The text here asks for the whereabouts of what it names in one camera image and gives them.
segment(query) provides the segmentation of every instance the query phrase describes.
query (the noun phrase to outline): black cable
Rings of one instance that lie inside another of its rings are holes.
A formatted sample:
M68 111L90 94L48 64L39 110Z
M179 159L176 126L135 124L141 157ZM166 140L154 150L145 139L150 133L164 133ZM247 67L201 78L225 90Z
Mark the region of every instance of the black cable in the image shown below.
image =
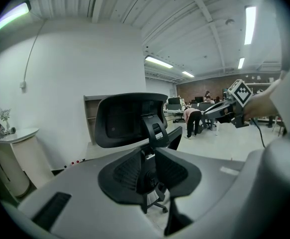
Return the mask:
M253 121L254 125L255 125L255 126L258 128L258 130L260 131L262 145L263 145L263 147L265 148L265 145L264 145L264 142L263 142L263 137L262 137L262 132L261 132L261 130L260 130L260 128L259 128L259 126L258 126L258 124L257 124L257 123L255 123L254 119L253 119L253 118L251 118L251 120Z

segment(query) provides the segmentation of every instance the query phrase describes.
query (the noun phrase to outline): fluorescent ceiling light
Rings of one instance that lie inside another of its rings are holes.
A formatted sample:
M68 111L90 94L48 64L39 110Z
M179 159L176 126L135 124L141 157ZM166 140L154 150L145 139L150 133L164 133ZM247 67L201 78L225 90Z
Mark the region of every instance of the fluorescent ceiling light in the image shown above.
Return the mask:
M3 28L8 23L10 23L11 21L13 21L14 19L28 13L30 10L31 6L28 1L13 8L0 18L0 29Z
M240 58L240 62L239 62L238 69L241 69L241 68L242 68L243 63L244 63L244 59L245 59L245 58Z
M188 73L188 72L186 72L186 71L184 71L183 74L186 74L186 75L188 75L188 76L190 76L190 77L194 77L192 74L190 74L190 73Z
M167 64L167 63L165 63L163 61L160 61L160 60L155 59L155 58L150 57L150 56L147 56L145 58L145 60L150 61L150 62L153 62L153 63L156 63L156 64L161 65L161 66L165 66L167 68L172 68L173 67L172 65L169 65L169 64Z
M256 18L256 7L247 7L246 13L246 29L245 29L245 41L244 45L251 44Z

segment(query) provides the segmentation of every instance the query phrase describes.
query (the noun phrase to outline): computer monitor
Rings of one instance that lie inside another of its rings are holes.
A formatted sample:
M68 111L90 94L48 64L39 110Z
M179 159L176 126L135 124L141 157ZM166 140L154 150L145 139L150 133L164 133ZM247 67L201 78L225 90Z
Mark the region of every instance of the computer monitor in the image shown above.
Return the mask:
M169 105L180 105L180 98L169 98L168 104Z
M202 103L203 102L203 97L194 97L197 103Z

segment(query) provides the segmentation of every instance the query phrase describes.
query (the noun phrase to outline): white floor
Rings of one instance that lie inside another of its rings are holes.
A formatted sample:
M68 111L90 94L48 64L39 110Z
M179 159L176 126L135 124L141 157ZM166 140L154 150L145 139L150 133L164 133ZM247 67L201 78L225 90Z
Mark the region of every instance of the white floor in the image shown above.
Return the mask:
M276 126L275 130L272 131L272 128L267 128L265 123L259 124L266 146L278 138L279 126ZM254 125L235 128L232 124L224 123L220 125L218 135L215 135L215 128L213 131L205 129L197 137L192 136L191 139L184 137L187 134L185 123L175 123L169 127L176 128L178 126L183 127L183 137L178 151L205 157L245 161L251 151L263 149L259 130ZM161 204L169 208L168 192L166 192L165 201ZM148 209L146 216L154 227L163 231L167 225L168 214L163 214L161 208L152 206Z

